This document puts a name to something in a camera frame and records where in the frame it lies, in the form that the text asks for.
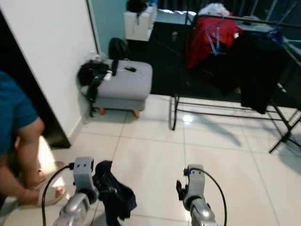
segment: wooden leg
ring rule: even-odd
[[[139,119],[139,114],[140,114],[139,110],[133,110],[133,114],[137,119]]]
[[[105,114],[105,108],[103,108],[103,107],[99,108],[99,114],[104,115]]]

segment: foot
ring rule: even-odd
[[[56,187],[55,197],[58,198],[63,194],[63,187]],[[39,191],[29,189],[24,190],[24,194],[18,199],[18,202],[23,205],[37,205],[39,201]]]
[[[56,161],[55,164],[56,164],[56,167],[58,169],[61,169],[61,168],[63,168],[65,166],[65,164],[63,162],[61,162],[61,161]],[[45,175],[44,175],[44,173],[41,170],[39,170],[38,173],[37,173],[36,178],[33,178],[33,180],[28,181],[26,183],[26,188],[29,189],[29,190],[32,190],[37,185],[39,185],[41,182],[43,182],[44,180],[45,180]]]

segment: white plastic bag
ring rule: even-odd
[[[230,12],[221,3],[211,3],[207,5],[205,8],[202,8],[198,14],[229,16]]]

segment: black cable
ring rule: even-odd
[[[227,225],[227,218],[228,218],[228,217],[227,217],[227,204],[226,204],[226,199],[225,199],[224,193],[222,192],[222,189],[221,189],[220,185],[219,185],[218,182],[217,182],[217,181],[216,181],[216,180],[215,180],[208,172],[206,172],[205,170],[203,170],[203,169],[198,169],[198,168],[190,168],[190,169],[189,169],[189,174],[190,174],[190,172],[191,172],[192,170],[199,170],[199,171],[205,173],[207,176],[209,176],[209,177],[215,182],[216,186],[217,186],[218,189],[220,190],[221,195],[222,195],[222,201],[223,201],[223,204],[224,204],[224,212],[225,212],[224,226],[226,226],[226,225]]]
[[[70,163],[67,166],[64,166],[63,168],[59,169],[48,181],[48,183],[46,184],[46,187],[44,189],[43,192],[43,196],[42,196],[42,218],[43,218],[43,226],[46,226],[46,214],[45,214],[45,197],[46,197],[46,193],[47,193],[47,189],[51,183],[51,181],[53,181],[53,179],[60,173],[62,172],[64,169],[73,169],[74,168],[74,163]]]

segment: teal wall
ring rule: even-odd
[[[92,0],[100,48],[107,56],[111,38],[125,38],[126,5],[127,0]]]

